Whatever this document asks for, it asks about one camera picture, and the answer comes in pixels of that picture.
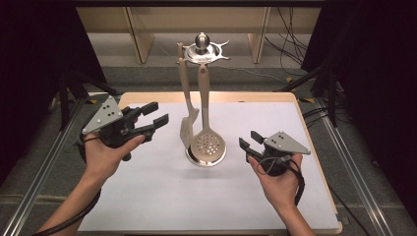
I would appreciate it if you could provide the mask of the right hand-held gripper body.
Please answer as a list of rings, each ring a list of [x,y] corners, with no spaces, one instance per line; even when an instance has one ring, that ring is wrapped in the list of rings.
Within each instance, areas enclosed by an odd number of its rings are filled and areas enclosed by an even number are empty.
[[[311,151],[283,131],[265,138],[265,150],[260,165],[269,176],[279,176],[290,167],[293,153],[310,154]]]

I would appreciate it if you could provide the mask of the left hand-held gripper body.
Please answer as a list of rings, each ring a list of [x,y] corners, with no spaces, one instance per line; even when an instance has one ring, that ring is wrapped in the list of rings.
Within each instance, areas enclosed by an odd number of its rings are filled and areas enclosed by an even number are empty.
[[[140,107],[120,109],[109,95],[90,116],[82,128],[82,159],[86,161],[85,136],[98,133],[98,138],[110,148],[119,148],[136,136],[135,123],[142,114]]]

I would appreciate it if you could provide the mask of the beige solid turner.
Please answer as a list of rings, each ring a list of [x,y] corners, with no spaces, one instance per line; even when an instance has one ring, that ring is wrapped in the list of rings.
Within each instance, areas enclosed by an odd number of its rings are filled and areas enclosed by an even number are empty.
[[[184,53],[184,44],[182,42],[179,42],[177,44],[177,50],[178,50],[178,70],[179,70],[179,77],[181,86],[184,92],[185,101],[187,105],[187,109],[189,112],[189,117],[191,119],[191,122],[194,123],[196,119],[198,118],[200,110],[198,108],[195,108],[192,104],[191,100],[191,93],[190,93],[190,84],[189,84],[189,78],[188,78],[188,70],[187,70],[187,63],[185,60],[185,53]]]

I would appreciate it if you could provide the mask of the beige perforated skimmer spoon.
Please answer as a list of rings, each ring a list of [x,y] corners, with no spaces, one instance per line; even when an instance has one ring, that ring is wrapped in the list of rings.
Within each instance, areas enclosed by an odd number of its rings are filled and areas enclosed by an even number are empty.
[[[205,64],[199,67],[198,83],[203,128],[193,138],[190,145],[191,154],[201,166],[215,166],[226,155],[226,143],[223,137],[209,125],[209,69]]]

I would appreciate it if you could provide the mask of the steel utensil rack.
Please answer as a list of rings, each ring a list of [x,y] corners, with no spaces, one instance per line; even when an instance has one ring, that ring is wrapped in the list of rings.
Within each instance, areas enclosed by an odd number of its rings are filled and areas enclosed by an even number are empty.
[[[195,42],[193,44],[189,46],[183,46],[186,63],[191,62],[194,64],[198,64],[200,67],[201,64],[205,64],[206,66],[208,66],[209,63],[215,62],[218,59],[224,59],[225,57],[222,55],[222,47],[226,44],[227,42],[220,44],[211,42],[207,34],[205,34],[204,32],[200,32],[195,37]],[[185,148],[185,152],[190,162],[197,166],[201,166],[198,163],[198,161],[194,158],[194,156],[191,154],[190,147]]]

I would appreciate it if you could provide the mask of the person's left hand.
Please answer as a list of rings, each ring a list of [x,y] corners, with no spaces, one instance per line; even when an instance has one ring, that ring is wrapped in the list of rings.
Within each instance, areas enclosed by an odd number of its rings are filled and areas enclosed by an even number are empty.
[[[98,133],[90,133],[84,139],[87,168],[82,177],[91,183],[102,185],[117,170],[122,159],[137,148],[145,137],[139,135],[121,147],[108,147]]]

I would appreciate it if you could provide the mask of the person's right hand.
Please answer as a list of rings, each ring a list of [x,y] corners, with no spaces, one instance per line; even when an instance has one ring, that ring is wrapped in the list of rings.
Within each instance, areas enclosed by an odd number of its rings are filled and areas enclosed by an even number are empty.
[[[279,215],[295,213],[295,196],[298,189],[298,180],[294,173],[287,170],[279,176],[265,174],[261,165],[253,158],[248,158],[255,174],[258,176],[267,200]]]

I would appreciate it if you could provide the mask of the black tripod stand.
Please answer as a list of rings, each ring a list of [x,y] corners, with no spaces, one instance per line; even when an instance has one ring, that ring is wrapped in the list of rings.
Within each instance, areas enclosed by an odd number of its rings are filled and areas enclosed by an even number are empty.
[[[76,71],[66,70],[59,78],[59,98],[61,104],[61,130],[64,130],[70,122],[70,108],[68,92],[72,94],[75,99],[85,99],[88,97],[88,92],[84,84],[90,84],[101,89],[110,95],[121,95],[122,92],[111,88],[106,83],[100,82],[88,75]]]
[[[281,88],[279,92],[292,91],[311,79],[315,80],[310,88],[310,93],[313,97],[323,97],[325,93],[328,95],[328,117],[332,126],[336,127],[336,78],[328,66],[317,67],[296,82]]]

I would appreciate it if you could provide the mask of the white table cloth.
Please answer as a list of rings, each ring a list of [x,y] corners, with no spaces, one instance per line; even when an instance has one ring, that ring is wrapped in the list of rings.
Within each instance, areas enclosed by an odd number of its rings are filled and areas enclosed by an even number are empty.
[[[295,103],[212,103],[209,123],[225,139],[227,153],[208,168],[187,159],[179,138],[181,121],[188,114],[185,104],[162,103],[156,113],[168,115],[168,124],[120,164],[82,231],[243,235],[284,230],[239,142],[249,141],[253,131],[264,137],[283,131],[311,148]]]

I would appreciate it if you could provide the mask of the black curtain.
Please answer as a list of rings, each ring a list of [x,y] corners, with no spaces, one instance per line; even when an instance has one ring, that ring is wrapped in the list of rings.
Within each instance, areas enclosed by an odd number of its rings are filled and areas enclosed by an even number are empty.
[[[0,185],[71,71],[106,81],[73,2],[0,0]]]
[[[303,68],[355,22],[334,71],[374,160],[417,224],[417,0],[325,0]]]

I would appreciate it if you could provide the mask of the wooden shelf unit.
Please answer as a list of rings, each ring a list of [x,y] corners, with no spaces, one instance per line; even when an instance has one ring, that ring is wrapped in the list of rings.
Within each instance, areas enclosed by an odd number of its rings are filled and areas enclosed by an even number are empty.
[[[307,7],[79,7],[87,32],[127,33],[137,62],[149,57],[156,33],[245,33],[253,62],[261,62],[264,36],[293,30],[311,34],[321,10]]]

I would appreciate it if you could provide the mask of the aluminium floor rail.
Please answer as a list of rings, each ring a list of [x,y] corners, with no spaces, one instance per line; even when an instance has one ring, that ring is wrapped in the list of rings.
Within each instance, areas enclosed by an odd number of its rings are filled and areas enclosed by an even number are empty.
[[[379,236],[393,236],[393,231],[387,222],[387,218],[370,191],[365,179],[358,169],[344,139],[338,129],[333,126],[328,117],[324,118],[324,124],[334,146],[343,162],[343,165],[359,195],[359,198],[368,213]]]
[[[23,194],[16,210],[12,214],[0,236],[19,236],[35,204],[37,196],[49,176],[59,154],[63,150],[69,134],[73,130],[75,119],[80,113],[80,110],[83,108],[85,102],[86,101],[84,99],[75,101],[74,106],[70,111],[68,123],[59,130],[48,151],[48,154],[42,160],[41,165],[36,169],[36,174],[31,179],[29,188]]]

